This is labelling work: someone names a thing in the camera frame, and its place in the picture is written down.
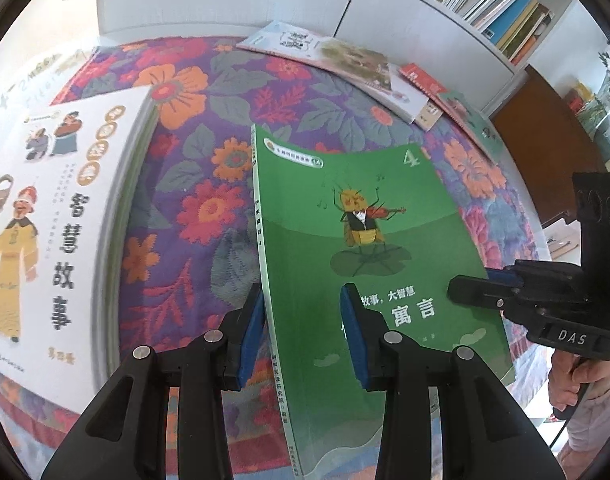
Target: red hat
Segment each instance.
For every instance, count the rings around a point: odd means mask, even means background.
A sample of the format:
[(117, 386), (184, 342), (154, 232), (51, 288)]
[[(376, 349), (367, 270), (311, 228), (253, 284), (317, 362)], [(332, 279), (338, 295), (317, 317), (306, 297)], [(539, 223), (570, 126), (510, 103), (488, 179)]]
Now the red hat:
[(27, 202), (32, 206), (34, 211), (34, 204), (36, 203), (36, 188), (34, 186), (27, 186), (18, 192), (18, 198), (16, 202)]

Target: brown wooden cabinet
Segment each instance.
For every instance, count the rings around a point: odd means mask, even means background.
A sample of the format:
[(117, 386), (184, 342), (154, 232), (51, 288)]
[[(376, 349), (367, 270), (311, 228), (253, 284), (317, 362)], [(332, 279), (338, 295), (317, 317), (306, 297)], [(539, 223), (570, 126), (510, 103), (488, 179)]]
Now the brown wooden cabinet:
[(576, 219), (572, 174), (607, 171), (598, 146), (531, 66), (528, 81), (492, 118), (522, 175), (543, 227)]

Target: floral carpet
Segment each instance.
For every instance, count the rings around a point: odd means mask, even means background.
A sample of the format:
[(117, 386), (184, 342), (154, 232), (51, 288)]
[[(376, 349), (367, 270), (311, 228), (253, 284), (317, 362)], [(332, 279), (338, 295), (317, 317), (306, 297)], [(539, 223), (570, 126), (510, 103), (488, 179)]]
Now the floral carpet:
[[(162, 38), (99, 48), (56, 103), (153, 85), (160, 112), (132, 203), (120, 289), (122, 357), (140, 344), (186, 345), (242, 306), (259, 281), (253, 228), (250, 125), (319, 152), (415, 142), (432, 161), (486, 267), (536, 258), (516, 190), (450, 119), (429, 132), (392, 115), (327, 72), (237, 50), (232, 38)], [(512, 357), (529, 344), (506, 322)], [(176, 474), (176, 392), (167, 471)], [(235, 472), (289, 465), (267, 340), (252, 380), (223, 395)], [(55, 449), (77, 414), (0, 375), (0, 409)]]

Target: number 4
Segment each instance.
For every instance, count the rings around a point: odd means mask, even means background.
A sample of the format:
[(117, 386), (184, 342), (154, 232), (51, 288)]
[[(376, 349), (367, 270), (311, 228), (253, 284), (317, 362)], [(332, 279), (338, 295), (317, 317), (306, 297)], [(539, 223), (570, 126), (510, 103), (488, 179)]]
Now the number 4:
[(418, 164), (420, 164), (420, 161), (414, 156), (412, 150), (407, 150), (407, 152), (405, 153), (405, 160), (403, 160), (403, 164), (409, 164), (410, 168), (413, 168), (414, 166), (418, 166)]

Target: das logo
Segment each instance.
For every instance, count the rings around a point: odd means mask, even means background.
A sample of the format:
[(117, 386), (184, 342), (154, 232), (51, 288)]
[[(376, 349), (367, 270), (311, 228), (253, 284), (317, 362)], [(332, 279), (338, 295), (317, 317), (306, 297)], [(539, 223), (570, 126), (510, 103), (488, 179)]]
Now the das logo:
[(567, 343), (576, 344), (582, 346), (587, 339), (587, 334), (579, 334), (577, 332), (568, 332), (567, 330), (561, 330), (558, 335), (559, 341), (565, 341)]

